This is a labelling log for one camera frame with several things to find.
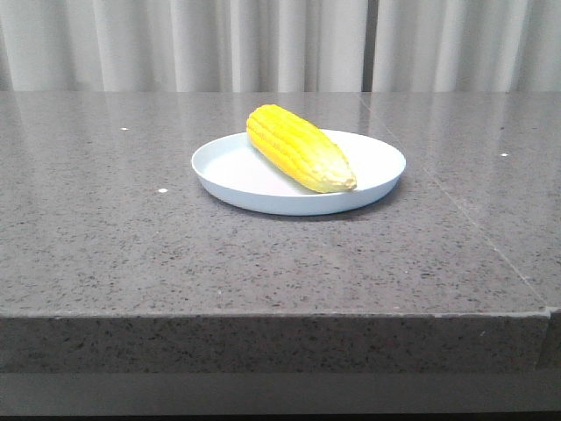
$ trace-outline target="gray speckled surface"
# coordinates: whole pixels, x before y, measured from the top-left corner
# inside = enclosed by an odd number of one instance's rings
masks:
[[[556,340],[559,249],[558,122],[535,108],[559,98],[0,93],[0,370],[531,369]],[[496,156],[478,117],[525,101],[548,153],[516,152],[512,111]],[[267,102],[397,146],[397,188],[307,218],[209,196],[191,154]]]

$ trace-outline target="corn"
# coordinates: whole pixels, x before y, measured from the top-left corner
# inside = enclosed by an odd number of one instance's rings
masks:
[[[339,146],[315,125],[279,105],[262,105],[252,112],[247,134],[277,168],[308,189],[334,193],[357,187]]]

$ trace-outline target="plate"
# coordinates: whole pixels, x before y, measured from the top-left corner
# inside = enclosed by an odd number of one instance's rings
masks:
[[[357,188],[316,193],[282,173],[250,143],[247,133],[213,140],[198,148],[191,165],[202,186],[218,199],[274,215],[326,215],[381,199],[398,182],[405,157],[393,146],[356,133],[323,130],[339,145],[357,176]]]

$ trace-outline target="table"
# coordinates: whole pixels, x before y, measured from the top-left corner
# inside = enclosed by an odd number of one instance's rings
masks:
[[[210,196],[192,153],[263,103],[397,147],[397,187],[314,217]],[[561,409],[561,94],[1,92],[0,116],[4,414]]]

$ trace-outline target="curtain fold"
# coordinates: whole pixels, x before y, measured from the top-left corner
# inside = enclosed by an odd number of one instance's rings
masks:
[[[0,0],[0,89],[561,90],[558,0]]]

